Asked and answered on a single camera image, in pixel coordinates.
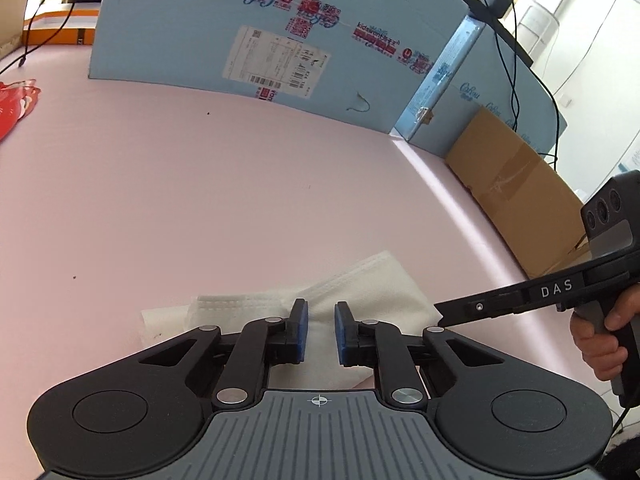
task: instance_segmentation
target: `black circular disc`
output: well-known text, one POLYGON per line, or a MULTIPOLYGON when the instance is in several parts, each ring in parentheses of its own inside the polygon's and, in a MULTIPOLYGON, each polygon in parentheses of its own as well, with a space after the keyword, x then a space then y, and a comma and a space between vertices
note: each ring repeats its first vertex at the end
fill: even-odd
POLYGON ((145 418, 146 400, 132 392, 107 390, 86 396, 74 408, 76 423, 94 433, 117 433, 145 418))
POLYGON ((491 411, 507 428, 527 433, 552 430, 566 417, 562 402, 535 390, 506 392, 494 399, 491 411))
POLYGON ((202 428, 202 407, 184 380, 160 368, 100 368, 40 396, 27 432, 43 467, 132 478, 184 452, 202 428))
POLYGON ((587 387, 526 365, 468 368, 438 401, 436 425, 489 470, 551 476, 585 467, 609 441, 611 415, 587 387))

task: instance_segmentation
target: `pink table surface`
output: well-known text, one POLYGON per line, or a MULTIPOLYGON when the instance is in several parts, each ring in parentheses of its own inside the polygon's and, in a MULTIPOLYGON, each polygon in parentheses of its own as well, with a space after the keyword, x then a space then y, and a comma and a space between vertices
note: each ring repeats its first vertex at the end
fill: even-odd
MULTIPOLYGON (((256 99, 89 80, 89 56, 48 46, 2 76, 42 94, 0 144, 1 479, 36 478, 31 404, 139 350, 140 310, 312 283, 385 249, 432 301, 522 279, 429 153, 256 99)), ((461 332, 594 382, 566 316, 461 332)))

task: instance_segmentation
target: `finger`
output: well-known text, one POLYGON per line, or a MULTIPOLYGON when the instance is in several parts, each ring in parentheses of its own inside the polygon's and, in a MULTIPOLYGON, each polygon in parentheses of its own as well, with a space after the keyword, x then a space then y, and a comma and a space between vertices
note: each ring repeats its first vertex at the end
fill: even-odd
POLYGON ((610 334, 596 334, 588 339, 578 339, 575 345, 588 357, 613 354, 619 346, 617 338, 610 334))
POLYGON ((571 316, 569 330, 571 331, 571 335, 574 336, 574 340, 593 337, 595 333, 593 323, 581 318, 575 312, 571 316))
POLYGON ((590 357, 587 355, 582 355, 582 359, 585 363, 587 363, 593 370, 611 370, 616 366, 620 366, 622 363, 626 361, 626 356, 628 353, 626 352, 626 348, 619 347, 613 354, 601 355, 597 357, 590 357))
POLYGON ((620 375, 622 371, 622 365, 618 365, 611 370, 598 370, 597 372, 594 370, 596 377, 601 381, 610 381, 615 377, 620 375))
POLYGON ((604 320, 604 325, 607 330, 619 330, 638 312, 640 312, 640 285, 633 285, 620 294, 612 311, 604 320))

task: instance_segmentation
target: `black cable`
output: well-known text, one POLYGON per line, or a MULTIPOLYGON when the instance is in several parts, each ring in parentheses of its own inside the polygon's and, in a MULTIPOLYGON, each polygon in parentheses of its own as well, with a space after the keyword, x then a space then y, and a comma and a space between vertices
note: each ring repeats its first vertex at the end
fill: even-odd
MULTIPOLYGON (((487 0, 484 0, 484 4, 489 7, 487 0)), ((513 19, 516 25, 515 31, 514 31, 514 49, 513 49, 513 59, 514 59, 514 69, 516 67, 516 62, 517 62, 517 46, 518 46, 518 40, 517 40, 517 31, 518 31, 518 22, 517 22, 517 17, 516 17, 516 9, 515 9, 515 2, 512 1, 511 2, 511 6, 513 7, 513 19)), ((516 132, 516 128, 517 128, 517 123, 518 123, 518 117, 520 115, 520 100, 518 99, 518 93, 516 92, 516 85, 515 85, 515 70, 513 73, 513 77, 514 79, 511 79, 511 75, 509 74, 509 70, 507 69, 507 64, 504 61, 504 57, 502 56, 502 51, 500 49, 500 43, 498 42, 498 33, 495 31, 494 28, 494 37, 495 37, 495 46, 498 48, 498 54, 500 55, 500 61, 502 62, 502 66, 504 68, 504 71, 507 75, 507 78, 509 79, 509 83, 511 86, 511 111, 513 112, 513 121, 514 121, 514 128, 513 131, 516 132), (515 99, 515 103, 518 106, 518 111, 516 113, 516 110, 514 109, 514 99, 515 99)), ((553 168, 554 171, 557 173, 558 172, 558 142, 560 140, 560 110, 558 109, 558 103, 556 103, 556 98, 554 96, 554 94, 551 93, 551 90, 549 90, 549 88, 544 84, 544 82, 542 81, 542 79, 540 79, 538 77, 538 75, 533 72, 533 70, 529 69, 529 71, 534 75, 534 77, 538 80, 538 82, 542 85, 542 88, 545 89, 546 93, 549 94, 549 97, 551 97, 551 102, 554 105, 554 110, 556 111, 556 146, 554 149, 554 154, 551 155, 550 153, 539 153, 539 155, 544 155, 544 156, 552 156, 553 157, 553 168)))
POLYGON ((41 0, 40 1, 40 4, 38 5, 38 8, 33 13, 33 16, 31 17, 31 19, 29 20, 29 25, 27 26, 27 35, 24 38, 24 53, 22 54, 22 59, 18 63, 18 68, 20 68, 22 65, 24 65, 24 62, 27 61, 27 54, 28 54, 28 50, 29 50, 29 36, 31 35, 31 26, 33 25, 33 20, 35 19, 38 11, 40 10, 40 7, 42 7, 44 2, 46 2, 46 1, 47 0, 41 0))
MULTIPOLYGON (((618 414, 617 414, 616 412, 614 412, 611 408, 609 408, 609 411, 610 411, 611 413, 613 413, 615 416, 618 416, 618 414)), ((622 424, 622 420, 620 420, 620 425, 621 425, 621 427, 620 427, 620 431, 621 431, 621 432, 622 432, 622 431, 625 431, 625 425, 624 425, 624 424, 622 424)))
POLYGON ((518 104, 518 111, 513 110, 513 98, 517 97, 516 94, 516 73, 518 67, 518 19, 516 17, 516 3, 515 0, 511 0, 511 9, 513 9, 513 85, 511 86, 511 111, 514 112, 513 131, 518 131, 518 118, 520 117, 520 100, 516 99, 518 104))
MULTIPOLYGON (((484 0, 484 4, 485 6, 488 8, 489 7, 489 3, 487 2, 487 0, 484 0)), ((495 40, 495 47, 498 49, 498 56, 500 56, 500 62, 502 63, 502 68, 504 69, 504 73, 507 75, 507 79, 509 80, 509 86, 511 87, 511 112, 513 113, 513 131, 517 132, 517 128, 518 128, 518 121, 517 121, 517 117, 520 115, 520 99, 518 97, 518 94, 516 92, 516 85, 514 80, 511 79, 511 74, 509 73, 509 69, 507 68, 507 63, 504 60, 504 56, 502 55, 502 49, 500 48, 500 42, 498 41, 498 33, 495 30, 495 25, 492 26, 492 29, 494 30, 494 40, 495 40), (515 99, 515 104, 518 106, 518 113, 516 114, 516 110, 515 110, 515 106, 514 106, 514 99, 515 99)), ((516 53, 516 46, 514 45, 514 49, 513 49, 513 55, 514 58, 517 57, 517 53, 516 53)))
POLYGON ((600 29, 602 28, 602 26, 605 24, 605 22, 607 21, 607 18, 609 17, 609 15, 611 14, 611 11, 613 10, 613 7, 616 5, 616 1, 617 0, 613 0, 613 3, 611 4, 611 6, 609 7, 609 10, 607 11, 604 19, 602 20, 602 23, 600 23, 600 26, 598 27, 598 30, 596 30, 596 33, 593 37, 593 39, 591 40, 591 43, 589 44, 589 47, 587 48, 587 51, 584 53, 584 56, 582 56, 582 58, 580 59, 580 61, 578 62, 578 64, 575 66, 575 68, 573 70, 571 70, 571 73, 569 74, 569 76, 562 82, 562 84, 558 87, 558 90, 556 90, 554 92, 554 95, 556 95, 559 91, 561 91, 562 87, 564 85, 566 85, 569 82, 569 79, 572 78, 572 76, 575 74, 575 71, 578 70, 578 67, 582 64, 582 62, 584 61, 584 59, 587 57, 587 54, 590 52, 591 47, 593 46, 593 44, 596 41, 596 38, 598 37, 598 34, 600 33, 600 29))
POLYGON ((556 98, 551 93, 551 90, 549 90, 548 86, 545 85, 542 79, 540 79, 538 77, 538 74, 533 72, 533 70, 529 70, 529 71, 534 75, 534 77, 542 85, 542 88, 546 90, 546 93, 549 94, 549 97, 551 97, 551 102, 554 104, 554 110, 556 111, 556 146, 554 148, 553 155, 550 155, 549 153, 545 153, 545 155, 552 156, 554 158, 554 161, 553 161, 554 171, 557 173, 558 172, 558 142, 560 141, 560 110, 558 109, 558 103, 556 103, 556 98))
MULTIPOLYGON (((35 52, 36 50, 38 50, 41 46, 46 45, 47 43, 49 43, 49 41, 53 40, 53 38, 55 38, 58 33, 65 28, 66 22, 69 21, 69 18, 71 18, 71 14, 74 11, 74 7, 76 6, 76 0, 73 0, 73 2, 71 3, 71 8, 69 9, 68 14, 66 15, 65 21, 62 22, 62 25, 60 25, 60 27, 58 28, 58 30, 56 30, 51 36, 49 36, 45 41, 43 41, 41 44, 36 45, 35 47, 29 49, 27 51, 27 54, 30 54, 31 52, 35 52)), ((18 56, 17 58, 15 58, 11 63, 9 63, 7 66, 5 66, 2 70, 0 70, 0 75, 2 75, 3 73, 5 73, 7 70, 9 70, 13 65, 15 65, 16 63, 18 63, 21 59, 22 56, 24 56, 24 54, 20 54, 20 56, 18 56)))
POLYGON ((618 420, 613 425, 613 429, 611 430, 611 436, 614 436, 616 434, 616 430, 619 428, 620 424, 622 424, 622 421, 626 417, 627 413, 629 413, 629 410, 631 409, 631 407, 634 404, 638 403, 638 400, 640 400, 640 383, 638 383, 638 386, 636 386, 636 390, 634 391, 634 394, 629 399, 628 406, 622 411, 622 413, 618 417, 618 420))

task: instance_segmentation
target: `red plastic bag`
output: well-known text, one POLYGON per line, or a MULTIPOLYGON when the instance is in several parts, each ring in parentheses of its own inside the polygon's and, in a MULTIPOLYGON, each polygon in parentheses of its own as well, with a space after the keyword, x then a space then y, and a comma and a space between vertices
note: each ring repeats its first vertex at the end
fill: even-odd
POLYGON ((17 81, 10 85, 0 82, 0 140, 21 118, 31 113, 38 102, 40 89, 35 79, 17 81))

